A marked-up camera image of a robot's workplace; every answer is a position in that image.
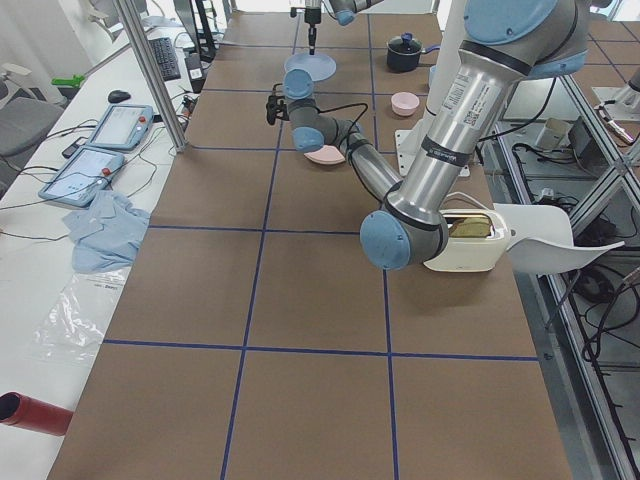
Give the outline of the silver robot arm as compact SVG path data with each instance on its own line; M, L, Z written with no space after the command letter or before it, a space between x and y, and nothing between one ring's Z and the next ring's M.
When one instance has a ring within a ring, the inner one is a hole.
M380 0L330 0L330 10L336 22L341 26L351 23L356 15L364 10L380 3ZM303 16L304 22L308 25L308 46L309 54L316 53L317 26L322 22L322 1L305 1L302 6L293 5L290 7L290 17L296 18L299 14Z
M309 73L283 79L293 143L301 152L338 148L380 207L360 227L369 261L398 270L436 258L448 241L440 212L460 171L522 80L579 70L587 55L588 1L454 1L436 63L434 85L446 88L405 176L389 165L355 122L319 110Z

